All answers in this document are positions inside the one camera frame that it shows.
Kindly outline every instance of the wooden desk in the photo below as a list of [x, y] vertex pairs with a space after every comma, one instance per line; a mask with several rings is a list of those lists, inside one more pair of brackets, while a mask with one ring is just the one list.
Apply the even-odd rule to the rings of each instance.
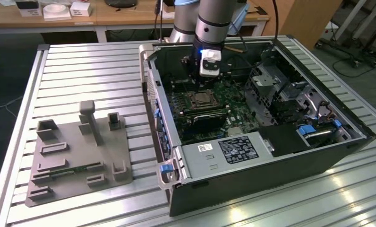
[[[108, 6], [104, 0], [96, 1], [97, 8], [97, 24], [99, 25], [141, 25], [154, 23], [154, 0], [137, 0], [137, 5], [133, 8], [117, 9]], [[268, 21], [269, 15], [260, 15], [257, 12], [248, 13], [246, 22]], [[173, 19], [162, 19], [164, 24], [172, 24]]]
[[[136, 7], [117, 9], [108, 6], [104, 0], [89, 0], [92, 15], [72, 17], [72, 20], [44, 21], [43, 17], [21, 17], [16, 6], [0, 5], [0, 34], [96, 31], [100, 43], [107, 42], [107, 30], [152, 29], [154, 24], [154, 0], [137, 0]], [[269, 15], [249, 13], [244, 26], [254, 26], [252, 36], [260, 36]], [[162, 28], [172, 28], [173, 20], [162, 20]]]
[[0, 28], [96, 25], [96, 0], [89, 0], [89, 3], [93, 7], [89, 17], [72, 17], [72, 20], [59, 21], [44, 21], [44, 17], [21, 17], [16, 6], [4, 7], [0, 5]]

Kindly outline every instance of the green circuit board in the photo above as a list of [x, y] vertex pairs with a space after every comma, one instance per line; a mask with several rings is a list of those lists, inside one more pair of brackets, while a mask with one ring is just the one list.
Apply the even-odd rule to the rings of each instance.
[[[258, 128], [258, 122], [242, 95], [242, 84], [218, 81], [209, 89], [197, 92], [170, 92], [166, 94], [177, 133], [182, 145], [228, 137], [229, 128], [240, 128], [242, 133]], [[220, 123], [210, 131], [212, 122]], [[194, 120], [201, 119], [204, 126], [192, 130]]]

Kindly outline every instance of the aluminum slotted table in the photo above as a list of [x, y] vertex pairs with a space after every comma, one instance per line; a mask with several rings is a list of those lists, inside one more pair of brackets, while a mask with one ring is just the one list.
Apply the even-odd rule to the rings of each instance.
[[[376, 110], [292, 38], [280, 41], [376, 133]], [[0, 173], [0, 226], [376, 226], [376, 140], [324, 174], [177, 217], [157, 186], [144, 108], [139, 46], [145, 42], [40, 46]], [[132, 183], [32, 208], [24, 205], [36, 123], [125, 117]]]

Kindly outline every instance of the table leg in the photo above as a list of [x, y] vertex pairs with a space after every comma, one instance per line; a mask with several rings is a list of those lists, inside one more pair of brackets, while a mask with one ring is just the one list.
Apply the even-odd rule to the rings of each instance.
[[266, 24], [265, 21], [260, 21], [260, 22], [256, 24], [256, 27], [253, 28], [252, 35], [250, 35], [250, 36], [261, 36], [261, 35], [262, 35], [264, 28], [265, 28], [265, 24]]
[[99, 43], [107, 43], [107, 35], [105, 35], [105, 31], [107, 31], [107, 27], [105, 26], [95, 26], [95, 32], [97, 35], [97, 40]]
[[366, 19], [364, 20], [364, 23], [362, 25], [360, 25], [360, 28], [357, 29], [354, 35], [353, 35], [353, 39], [357, 39], [360, 37], [360, 35], [362, 34], [365, 28], [369, 26], [372, 20], [374, 19], [376, 17], [376, 7], [370, 13], [370, 15], [366, 17]]
[[361, 9], [361, 7], [364, 6], [366, 0], [360, 0], [352, 10], [352, 12], [349, 13], [349, 16], [345, 19], [345, 22], [342, 23], [341, 27], [338, 28], [337, 32], [334, 33], [334, 40], [337, 40], [341, 36], [341, 34], [344, 33], [344, 31], [346, 30], [348, 25], [350, 24], [358, 10]]

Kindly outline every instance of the power supply label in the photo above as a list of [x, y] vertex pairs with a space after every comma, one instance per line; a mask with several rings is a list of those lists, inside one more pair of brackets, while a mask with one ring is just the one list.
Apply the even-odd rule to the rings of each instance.
[[218, 145], [229, 164], [234, 164], [258, 157], [248, 136], [218, 141]]

